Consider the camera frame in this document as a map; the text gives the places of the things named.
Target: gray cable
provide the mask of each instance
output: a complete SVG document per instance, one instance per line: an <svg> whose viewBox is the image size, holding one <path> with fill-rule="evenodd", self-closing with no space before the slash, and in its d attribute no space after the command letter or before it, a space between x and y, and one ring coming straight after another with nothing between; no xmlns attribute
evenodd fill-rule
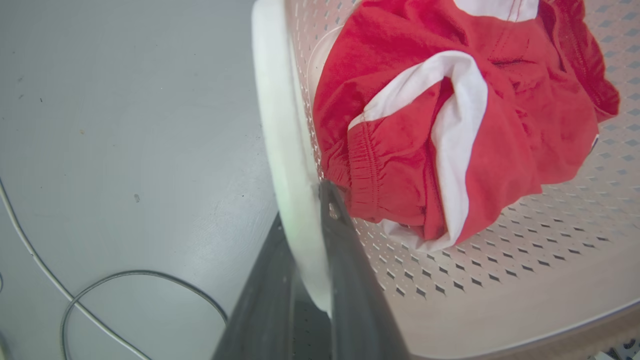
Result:
<svg viewBox="0 0 640 360"><path fill-rule="evenodd" d="M56 276L49 270L47 265L45 265L45 263L42 261L42 259L40 258L40 256L36 252L36 250L33 248L32 244L29 241L29 239L27 238L26 234L24 234L24 231L22 230L22 226L20 226L20 223L18 222L18 218L15 216L15 212L13 210L13 206L11 205L11 202L9 201L9 197L6 194L6 190L4 189L4 184L2 183L2 179L0 179L0 199L2 199L2 202L4 204L4 208L6 209L6 212L9 215L9 219L11 220L11 223L13 225L13 228L15 229L15 232L18 234L18 237L20 238L20 241L22 242L22 244L27 248L27 251L29 252L29 254L31 254L31 258L35 261L36 265L38 265L38 268L41 269L41 271L44 273L44 275L62 293L62 295L64 295L71 302L70 305L67 307L67 310L65 311L65 317L63 318L62 324L60 326L60 332L61 332L61 334L60 334L60 338L61 338L60 348L61 348L61 352L62 352L62 356L63 356L64 360L68 360L67 348L66 348L67 344L65 342L65 338L66 338L66 334L65 334L66 322L67 322L68 315L71 312L70 308L73 307L74 305L80 310L80 312L82 312L82 314L84 314L89 320L91 320L91 322L93 322L97 327L99 327L102 331L104 331L104 333L107 334L109 337L111 337L112 339L117 341L119 344L121 344L125 348L129 349L133 354L138 356L140 359L142 359L142 360L151 360L142 351L138 350L135 346L131 345L127 340L124 340L123 338L121 338L118 334L116 334L113 330L111 330L107 325L102 323L102 321L100 321L100 319L98 319L93 314L91 314L91 312L89 310L87 310L87 308L85 308L82 304L80 304L78 302L78 300L84 294L86 294L87 292L91 291L96 286L99 286L100 284L103 284L103 283L105 283L105 282L107 282L109 280L115 279L117 277L122 277L122 276L127 276L127 275L151 275L151 276L160 277L162 279L167 279L169 281L173 281L176 284L181 285L181 286L193 291L194 293L198 294L203 299L208 301L208 303L213 305L213 307L215 307L216 310L218 310L218 313L220 314L220 316L222 316L222 319L224 320L225 324L227 323L227 314L225 314L224 310L222 310L220 305L215 300L210 298L204 292L202 292L201 290L199 290L198 288L194 287L193 285L190 285L190 284L188 284L188 283L186 283L186 282L184 282L184 281L182 281L182 280L180 280L178 278L172 277L170 275L165 275L165 274L162 274L162 273L159 273L159 272L148 271L148 270L133 270L133 271L129 271L129 272L120 272L120 273L111 275L111 276L106 277L106 278L96 282L95 284L89 286L89 288L85 289L78 296L74 297L73 295L71 295L71 293L69 293L69 291L67 291L67 289L62 285L62 283L58 280L58 278L56 278Z"/></svg>
<svg viewBox="0 0 640 360"><path fill-rule="evenodd" d="M225 313L224 310L222 310L222 307L215 301L213 300L210 296L208 296L206 293L204 293L202 290L196 288L195 286L189 284L186 281L180 280L176 277L173 277L171 275L167 275L167 274L163 274L161 272L156 272L156 271L151 271L151 270L130 270L130 271L124 271L124 272L118 272L117 274L113 274L110 276L107 276L95 283L93 283L92 285L90 285L89 287L87 287L86 289L84 289L83 291L81 291L78 295L76 295L73 300L71 300L71 302L69 303L69 305L67 305L67 308L65 309L65 314L62 316L62 322L60 323L60 352L62 353L62 358L64 360L68 360L68 349L67 349L67 322L69 319L69 315L71 315L71 310L73 310L74 305L76 304L76 302L78 302L78 300L80 300L81 297L85 296L89 291L92 291L93 289L97 288L98 286L104 284L107 281L113 280L113 279L117 279L119 277L123 277L123 276L131 276L131 275L147 275L147 276L155 276L155 277L159 277L161 279L165 279L165 280L169 280L171 282L174 282L175 284L178 284L180 286L182 286L183 288L186 288L190 291L192 291L193 293L196 293L198 296L202 297L203 299L205 299L208 303L211 304L211 306L213 306L217 311L218 314L220 314L220 317L222 317L222 320L225 322L225 325L227 324L227 314Z"/></svg>

